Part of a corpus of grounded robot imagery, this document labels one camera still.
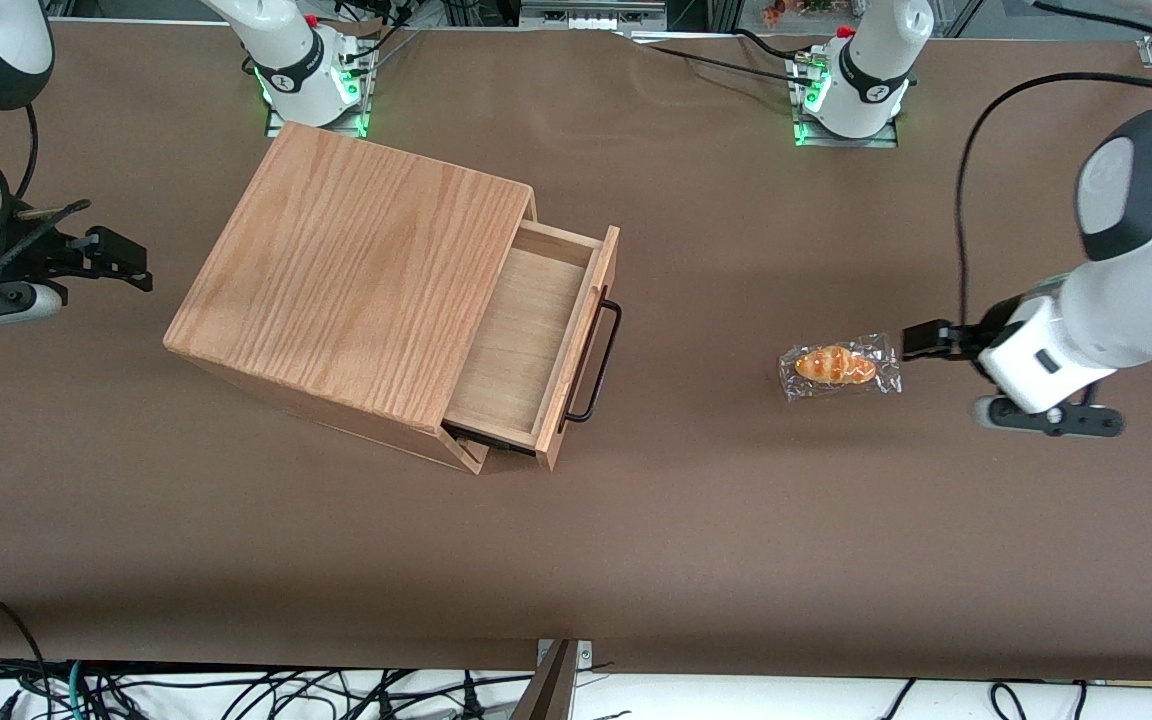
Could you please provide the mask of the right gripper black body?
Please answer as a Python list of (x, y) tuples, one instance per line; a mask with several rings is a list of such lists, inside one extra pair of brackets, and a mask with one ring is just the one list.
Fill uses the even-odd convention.
[(31, 247), (6, 263), (5, 256), (26, 237), (23, 232), (8, 232), (0, 243), (0, 300), (18, 304), (26, 296), (26, 283), (46, 285), (61, 278), (90, 276), (88, 262), (81, 251), (71, 249), (70, 234), (51, 229), (41, 234)]

